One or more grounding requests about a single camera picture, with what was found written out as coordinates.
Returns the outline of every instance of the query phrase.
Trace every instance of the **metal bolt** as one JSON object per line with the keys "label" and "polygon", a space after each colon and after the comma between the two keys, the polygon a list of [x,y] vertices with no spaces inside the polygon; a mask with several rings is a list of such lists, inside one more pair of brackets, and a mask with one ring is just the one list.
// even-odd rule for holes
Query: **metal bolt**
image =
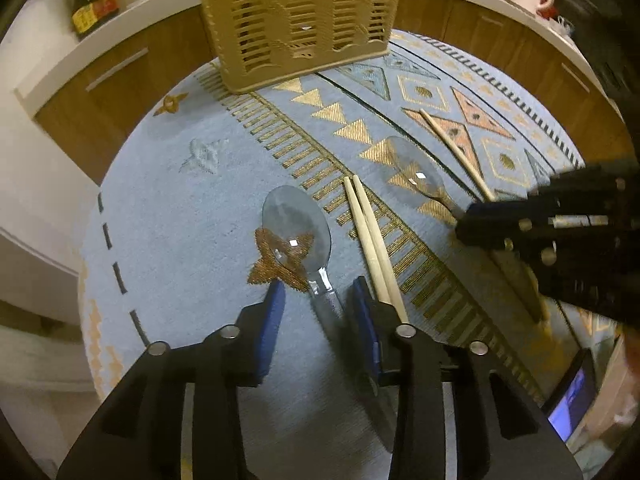
{"label": "metal bolt", "polygon": [[540,259],[547,267],[551,267],[558,259],[558,256],[553,247],[546,247],[540,251]]}
{"label": "metal bolt", "polygon": [[526,233],[527,231],[531,231],[533,222],[528,218],[523,218],[522,220],[518,221],[518,227],[523,233]]}
{"label": "metal bolt", "polygon": [[415,328],[412,325],[403,323],[402,325],[396,326],[396,333],[400,337],[411,338],[415,335]]}
{"label": "metal bolt", "polygon": [[235,339],[240,335],[240,329],[235,325],[223,326],[220,329],[220,337],[222,339]]}
{"label": "metal bolt", "polygon": [[164,354],[169,349],[169,345],[164,341],[156,341],[155,343],[151,343],[146,351],[149,355],[159,356]]}
{"label": "metal bolt", "polygon": [[482,341],[473,341],[469,345],[469,350],[471,350],[476,355],[484,355],[489,351],[489,347]]}

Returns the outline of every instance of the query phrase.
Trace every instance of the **orange triangle pattern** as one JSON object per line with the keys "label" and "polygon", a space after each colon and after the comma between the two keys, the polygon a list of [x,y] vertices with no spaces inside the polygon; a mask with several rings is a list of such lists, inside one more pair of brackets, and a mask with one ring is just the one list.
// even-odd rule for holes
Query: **orange triangle pattern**
{"label": "orange triangle pattern", "polygon": [[453,95],[455,95],[460,108],[462,108],[462,113],[465,115],[466,122],[473,126],[480,126],[480,128],[495,132],[507,139],[515,140],[515,137],[489,117],[489,115],[471,99],[455,88],[452,87],[451,89],[453,90]]}
{"label": "orange triangle pattern", "polygon": [[[431,128],[427,124],[427,121],[420,115],[420,112],[417,110],[410,110],[408,108],[403,108],[402,111],[411,117],[415,122],[420,124],[425,130],[431,132],[434,137],[440,140],[438,134],[431,131]],[[478,155],[476,154],[476,149],[471,143],[471,136],[469,136],[469,132],[466,130],[465,125],[462,123],[457,123],[456,121],[450,121],[448,119],[443,119],[441,117],[436,117],[432,115],[435,121],[440,125],[440,127],[449,134],[449,137],[453,139],[453,142],[456,143],[456,146],[460,148],[460,151],[466,156],[466,159],[471,162],[473,167],[478,170],[478,173],[482,175],[482,170],[480,169],[480,162],[478,161]]]}

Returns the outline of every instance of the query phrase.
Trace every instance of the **woven basket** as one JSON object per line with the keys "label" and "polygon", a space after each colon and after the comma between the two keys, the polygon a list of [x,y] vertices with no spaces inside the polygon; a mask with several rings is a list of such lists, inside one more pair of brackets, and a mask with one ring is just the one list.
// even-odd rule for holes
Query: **woven basket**
{"label": "woven basket", "polygon": [[387,52],[398,0],[202,0],[222,79],[247,92]]}

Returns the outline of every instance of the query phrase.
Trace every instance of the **blue gripper pad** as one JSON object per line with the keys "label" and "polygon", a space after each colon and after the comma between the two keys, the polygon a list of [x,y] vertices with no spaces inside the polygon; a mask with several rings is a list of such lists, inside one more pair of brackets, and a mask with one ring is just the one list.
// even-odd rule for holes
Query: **blue gripper pad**
{"label": "blue gripper pad", "polygon": [[244,307],[236,320],[242,345],[233,371],[244,376],[242,382],[247,386],[260,384],[269,373],[284,304],[284,284],[280,280],[273,280],[264,301]]}
{"label": "blue gripper pad", "polygon": [[382,374],[380,341],[369,311],[369,304],[372,301],[371,293],[363,276],[353,280],[352,298],[351,308],[356,321],[364,365],[373,380],[378,382]]}

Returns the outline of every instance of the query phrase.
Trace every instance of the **gold triangle pattern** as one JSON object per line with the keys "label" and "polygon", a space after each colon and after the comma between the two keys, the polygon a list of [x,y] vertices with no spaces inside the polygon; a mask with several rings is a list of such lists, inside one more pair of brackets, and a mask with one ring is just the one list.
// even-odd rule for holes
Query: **gold triangle pattern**
{"label": "gold triangle pattern", "polygon": [[[416,110],[410,110],[408,108],[403,108],[402,111],[411,117],[415,122],[420,124],[425,130],[430,131],[438,140],[438,134],[431,131],[431,128],[427,124],[427,121],[420,115],[420,112]],[[441,117],[436,117],[432,115],[433,119],[440,125],[440,127],[449,134],[449,137],[453,139],[453,142],[456,143],[456,146],[459,147],[460,151],[466,156],[466,160],[471,162],[474,168],[478,170],[478,173],[482,175],[482,170],[480,168],[480,162],[478,161],[478,155],[476,154],[476,149],[474,148],[471,142],[471,136],[469,136],[469,132],[466,130],[466,127],[462,123],[457,123],[456,121],[450,121],[448,119],[443,119]]]}
{"label": "gold triangle pattern", "polygon": [[299,77],[284,81],[279,85],[274,86],[274,88],[276,90],[289,90],[290,92],[295,92],[296,94],[302,94],[302,83],[300,82]]}
{"label": "gold triangle pattern", "polygon": [[456,101],[458,101],[460,108],[462,108],[462,113],[465,115],[466,122],[473,126],[479,126],[485,130],[495,132],[507,139],[515,140],[515,137],[489,117],[489,114],[482,110],[482,108],[480,108],[475,102],[459,90],[456,90],[453,87],[451,89],[453,90],[453,95],[456,97]]}
{"label": "gold triangle pattern", "polygon": [[342,106],[340,103],[334,103],[332,105],[328,105],[317,112],[311,114],[312,117],[320,117],[321,119],[326,119],[327,121],[333,121],[334,123],[346,124],[347,119],[344,118],[344,113],[342,111]]}
{"label": "gold triangle pattern", "polygon": [[367,130],[367,125],[362,119],[358,119],[353,123],[347,124],[345,127],[340,128],[337,132],[334,132],[334,135],[344,137],[345,139],[357,140],[358,142],[363,142],[364,144],[373,144],[373,140],[371,140],[371,136],[369,135],[369,131]]}
{"label": "gold triangle pattern", "polygon": [[408,189],[409,191],[413,191],[416,193],[415,187],[409,184],[402,173],[396,173],[389,180],[387,180],[389,184],[393,184],[394,186],[402,187],[404,189]]}
{"label": "gold triangle pattern", "polygon": [[360,156],[361,158],[366,158],[371,162],[377,162],[391,167],[395,166],[393,159],[391,158],[391,147],[389,146],[387,139],[383,139],[377,144],[374,144],[368,150],[362,152]]}
{"label": "gold triangle pattern", "polygon": [[418,208],[418,211],[427,216],[432,216],[436,220],[444,222],[445,224],[451,226],[456,224],[456,219],[453,218],[450,211],[437,200],[429,200],[428,202],[425,202]]}
{"label": "gold triangle pattern", "polygon": [[309,92],[305,92],[302,95],[294,97],[292,99],[295,103],[302,103],[305,105],[317,106],[318,108],[322,108],[324,105],[322,104],[322,99],[320,98],[320,92],[317,88],[310,90]]}

